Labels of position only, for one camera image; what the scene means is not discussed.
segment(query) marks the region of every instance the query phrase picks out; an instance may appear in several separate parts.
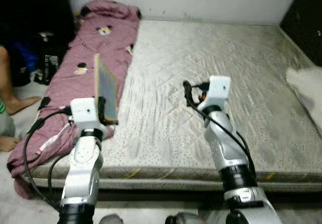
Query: human leg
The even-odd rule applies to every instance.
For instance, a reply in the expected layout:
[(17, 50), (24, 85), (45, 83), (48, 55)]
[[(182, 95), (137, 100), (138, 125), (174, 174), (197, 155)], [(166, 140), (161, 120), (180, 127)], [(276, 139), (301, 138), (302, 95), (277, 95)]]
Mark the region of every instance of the human leg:
[(6, 107), (6, 112), (13, 115), (25, 107), (28, 107), (37, 101), (40, 97), (30, 97), (19, 100), (15, 97), (13, 92), (13, 85), (11, 81), (10, 71), (10, 56), (8, 51), (0, 46), (0, 96)]

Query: bare foot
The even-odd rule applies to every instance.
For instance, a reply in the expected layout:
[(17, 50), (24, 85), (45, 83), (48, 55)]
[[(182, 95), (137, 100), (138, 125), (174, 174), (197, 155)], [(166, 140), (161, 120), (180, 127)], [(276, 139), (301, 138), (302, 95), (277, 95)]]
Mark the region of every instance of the bare foot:
[(9, 115), (14, 115), (15, 113), (19, 112), (20, 110), (22, 110), (26, 107), (29, 107), (30, 105), (35, 104), (40, 99), (41, 99), (41, 97), (30, 97), (30, 98), (23, 99), (23, 100), (14, 99), (12, 101), (6, 102), (5, 103), (6, 112)]
[(14, 137), (0, 136), (0, 151), (10, 152), (16, 147), (19, 141), (19, 139)]

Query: white pillow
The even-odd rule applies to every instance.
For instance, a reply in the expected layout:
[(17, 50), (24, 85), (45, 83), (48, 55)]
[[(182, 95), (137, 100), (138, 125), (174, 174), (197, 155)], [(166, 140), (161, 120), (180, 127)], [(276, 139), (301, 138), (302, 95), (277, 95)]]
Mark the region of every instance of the white pillow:
[(322, 136), (322, 67), (287, 69), (286, 81), (308, 110)]

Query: piece of cardboard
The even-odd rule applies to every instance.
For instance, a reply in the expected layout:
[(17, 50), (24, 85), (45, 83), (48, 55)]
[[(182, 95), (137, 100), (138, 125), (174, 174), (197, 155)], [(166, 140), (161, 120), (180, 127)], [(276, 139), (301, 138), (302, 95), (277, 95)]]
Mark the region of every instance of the piece of cardboard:
[(100, 54), (95, 55), (95, 100), (106, 100), (104, 115), (108, 121), (117, 119), (117, 79), (103, 62)]

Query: quilted mattress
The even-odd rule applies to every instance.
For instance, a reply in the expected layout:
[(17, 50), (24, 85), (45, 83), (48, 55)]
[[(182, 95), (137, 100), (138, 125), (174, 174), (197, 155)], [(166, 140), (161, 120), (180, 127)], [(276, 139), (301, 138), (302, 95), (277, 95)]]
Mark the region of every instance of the quilted mattress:
[[(259, 185), (321, 191), (322, 138), (287, 86), (288, 67), (313, 63), (274, 26), (142, 21), (119, 108), (103, 143), (101, 188), (221, 190), (202, 119), (186, 107), (183, 80), (232, 78), (230, 111), (248, 142)], [(51, 162), (33, 171), (47, 186)], [(53, 171), (62, 187), (68, 158)]]

